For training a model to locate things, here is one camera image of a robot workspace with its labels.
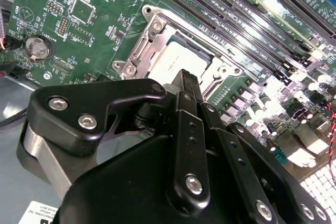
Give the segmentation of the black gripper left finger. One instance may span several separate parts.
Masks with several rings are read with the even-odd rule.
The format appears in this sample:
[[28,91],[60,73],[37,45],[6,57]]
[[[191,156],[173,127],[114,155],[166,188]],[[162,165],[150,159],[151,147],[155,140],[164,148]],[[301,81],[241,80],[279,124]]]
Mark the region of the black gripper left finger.
[[82,174],[153,136],[205,134],[191,75],[178,72],[175,93],[152,79],[39,88],[27,108],[18,159],[63,200]]

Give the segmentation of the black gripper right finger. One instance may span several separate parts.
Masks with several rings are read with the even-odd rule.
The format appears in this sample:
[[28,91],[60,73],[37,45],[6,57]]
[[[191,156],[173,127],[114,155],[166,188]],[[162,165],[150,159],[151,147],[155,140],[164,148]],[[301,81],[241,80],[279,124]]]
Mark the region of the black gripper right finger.
[[205,130],[233,179],[240,222],[331,223],[326,210],[251,133],[239,123],[223,125],[216,109],[203,100],[197,77],[190,80]]

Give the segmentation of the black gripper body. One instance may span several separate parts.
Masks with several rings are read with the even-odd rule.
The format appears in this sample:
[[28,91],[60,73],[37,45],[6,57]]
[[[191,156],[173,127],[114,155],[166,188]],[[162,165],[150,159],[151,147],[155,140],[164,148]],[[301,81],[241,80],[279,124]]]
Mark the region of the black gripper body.
[[156,135],[82,174],[57,223],[241,223],[210,134]]

